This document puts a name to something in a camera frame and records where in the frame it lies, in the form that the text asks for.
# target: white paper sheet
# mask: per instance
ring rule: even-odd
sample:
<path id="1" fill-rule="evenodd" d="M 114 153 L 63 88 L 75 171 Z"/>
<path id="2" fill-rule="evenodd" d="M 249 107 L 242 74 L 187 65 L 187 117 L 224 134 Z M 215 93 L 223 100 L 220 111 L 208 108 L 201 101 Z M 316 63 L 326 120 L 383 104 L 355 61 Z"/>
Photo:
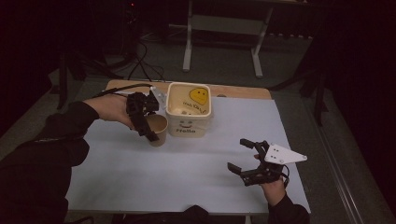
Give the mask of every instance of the white paper sheet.
<path id="1" fill-rule="evenodd" d="M 73 168 L 66 198 L 70 210 L 180 212 L 198 204 L 211 214 L 267 213 L 259 186 L 245 187 L 227 162 L 255 169 L 255 149 L 241 138 L 266 140 L 290 148 L 272 100 L 213 97 L 214 118 L 202 138 L 167 135 L 161 147 L 116 122 L 97 120 L 85 139 L 88 158 Z M 287 188 L 290 198 L 310 212 L 294 163 Z"/>

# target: black jacket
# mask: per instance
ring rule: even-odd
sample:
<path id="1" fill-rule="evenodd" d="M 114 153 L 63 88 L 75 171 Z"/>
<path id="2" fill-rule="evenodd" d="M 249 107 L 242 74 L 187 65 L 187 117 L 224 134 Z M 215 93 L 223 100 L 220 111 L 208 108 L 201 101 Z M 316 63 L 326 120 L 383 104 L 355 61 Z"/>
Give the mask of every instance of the black jacket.
<path id="1" fill-rule="evenodd" d="M 96 119 L 95 110 L 75 102 L 47 118 L 35 139 L 46 143 L 22 144 L 0 161 L 0 223 L 64 223 L 71 168 L 87 157 L 82 137 Z M 309 223 L 306 210 L 287 196 L 269 211 L 269 223 Z"/>

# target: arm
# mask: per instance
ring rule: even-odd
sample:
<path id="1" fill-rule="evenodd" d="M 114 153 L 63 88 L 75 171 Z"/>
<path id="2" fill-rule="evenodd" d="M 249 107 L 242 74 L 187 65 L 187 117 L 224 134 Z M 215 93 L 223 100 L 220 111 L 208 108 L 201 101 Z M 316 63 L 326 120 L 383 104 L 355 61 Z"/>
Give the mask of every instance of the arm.
<path id="1" fill-rule="evenodd" d="M 47 118 L 36 139 L 77 140 L 22 144 L 0 161 L 0 223 L 63 223 L 71 167 L 86 158 L 81 138 L 95 119 L 118 121 L 133 128 L 126 99 L 107 95 L 75 102 L 64 114 Z"/>
<path id="2" fill-rule="evenodd" d="M 288 197 L 282 177 L 273 183 L 262 184 L 261 186 L 268 201 L 269 224 L 309 223 L 309 214 L 305 208 L 299 204 L 294 204 Z"/>

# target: gray floor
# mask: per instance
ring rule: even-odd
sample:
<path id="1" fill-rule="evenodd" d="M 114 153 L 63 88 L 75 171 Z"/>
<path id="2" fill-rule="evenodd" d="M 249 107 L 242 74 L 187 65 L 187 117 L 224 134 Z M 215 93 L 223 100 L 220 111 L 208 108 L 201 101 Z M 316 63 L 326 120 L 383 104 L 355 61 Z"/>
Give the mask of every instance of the gray floor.
<path id="1" fill-rule="evenodd" d="M 167 81 L 188 81 L 247 87 L 269 87 L 293 75 L 310 40 L 266 37 L 260 53 L 264 78 L 254 76 L 249 49 L 193 46 L 191 70 L 182 72 L 184 46 L 178 41 L 167 44 L 143 41 L 148 47 L 145 62 L 161 66 Z M 127 77 L 133 65 L 115 71 Z M 146 69 L 151 78 L 156 75 Z M 50 76 L 57 80 L 57 71 Z M 140 68 L 133 79 L 145 78 Z M 82 100 L 101 91 L 108 78 L 90 72 L 85 82 L 69 78 L 69 101 Z M 396 223 L 382 194 L 378 190 L 360 150 L 332 99 L 326 90 L 323 127 L 312 116 L 312 98 L 298 93 L 302 83 L 282 91 L 272 91 L 282 118 L 290 146 L 308 156 L 297 164 L 304 191 L 312 210 L 311 223 Z M 45 94 L 1 139 L 0 159 L 18 143 L 33 137 L 43 126 L 45 117 L 57 112 L 57 95 Z M 76 220 L 87 214 L 70 213 L 67 220 Z M 111 214 L 94 214 L 95 223 L 110 223 Z M 254 223 L 263 223 L 265 217 L 255 217 Z"/>

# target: smiley face sticker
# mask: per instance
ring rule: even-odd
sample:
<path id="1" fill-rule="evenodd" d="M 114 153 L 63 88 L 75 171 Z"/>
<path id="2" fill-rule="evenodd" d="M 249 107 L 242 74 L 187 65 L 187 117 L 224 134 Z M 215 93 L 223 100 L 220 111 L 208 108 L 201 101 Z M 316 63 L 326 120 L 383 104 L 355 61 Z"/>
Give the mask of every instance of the smiley face sticker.
<path id="1" fill-rule="evenodd" d="M 207 90 L 204 88 L 196 88 L 190 91 L 190 98 L 200 105 L 204 105 L 207 101 Z"/>

